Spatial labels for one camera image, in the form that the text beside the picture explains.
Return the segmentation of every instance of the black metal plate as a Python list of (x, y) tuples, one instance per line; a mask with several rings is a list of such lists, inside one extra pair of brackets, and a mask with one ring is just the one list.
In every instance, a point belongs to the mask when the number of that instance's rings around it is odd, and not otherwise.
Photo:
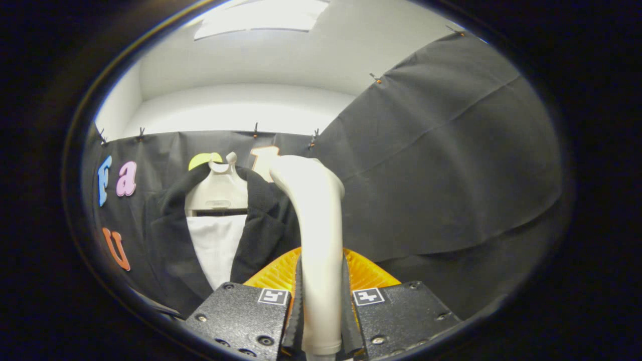
[(288, 291), (228, 282), (217, 288), (186, 324), (232, 349), (276, 361), (289, 304)]
[(418, 281), (366, 291), (355, 290), (352, 296), (366, 352), (371, 360), (427, 343), (461, 322), (426, 285)]

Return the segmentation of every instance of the jacket collar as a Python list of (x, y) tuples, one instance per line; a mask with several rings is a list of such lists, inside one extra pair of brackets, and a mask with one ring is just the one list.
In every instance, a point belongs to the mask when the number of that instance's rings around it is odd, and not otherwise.
[[(209, 165), (203, 163), (194, 167), (168, 188), (160, 204), (161, 214), (165, 216), (184, 212), (187, 194), (207, 178), (209, 172)], [(236, 167), (236, 172), (241, 179), (247, 181), (248, 210), (258, 209), (267, 214), (278, 205), (279, 199), (258, 173), (241, 167)]]

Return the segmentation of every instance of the ceiling light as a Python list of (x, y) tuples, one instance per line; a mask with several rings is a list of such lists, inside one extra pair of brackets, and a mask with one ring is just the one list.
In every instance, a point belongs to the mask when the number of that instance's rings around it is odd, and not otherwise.
[(194, 40), (243, 30), (309, 31), (327, 5), (321, 0), (229, 1), (201, 16)]

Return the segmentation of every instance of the white ceiling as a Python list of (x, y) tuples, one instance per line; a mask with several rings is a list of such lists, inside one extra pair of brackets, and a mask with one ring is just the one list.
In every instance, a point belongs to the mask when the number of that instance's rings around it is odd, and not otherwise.
[(198, 41), (176, 31), (142, 60), (144, 100), (219, 84), (286, 84), (358, 95), (453, 23), (405, 0), (331, 0), (309, 32), (254, 30)]

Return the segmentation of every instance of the black suit jacket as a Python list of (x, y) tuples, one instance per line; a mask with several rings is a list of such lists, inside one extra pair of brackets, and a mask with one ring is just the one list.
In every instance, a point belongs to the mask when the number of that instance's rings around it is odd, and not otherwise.
[[(237, 171), (247, 181), (248, 215), (230, 280), (243, 283), (301, 242), (299, 222), (285, 193), (252, 170)], [(155, 278), (144, 281), (155, 285), (155, 301), (183, 316), (213, 291), (196, 257), (184, 211), (187, 193), (209, 172), (207, 163), (193, 168), (172, 187), (148, 198), (144, 207), (144, 256)]]

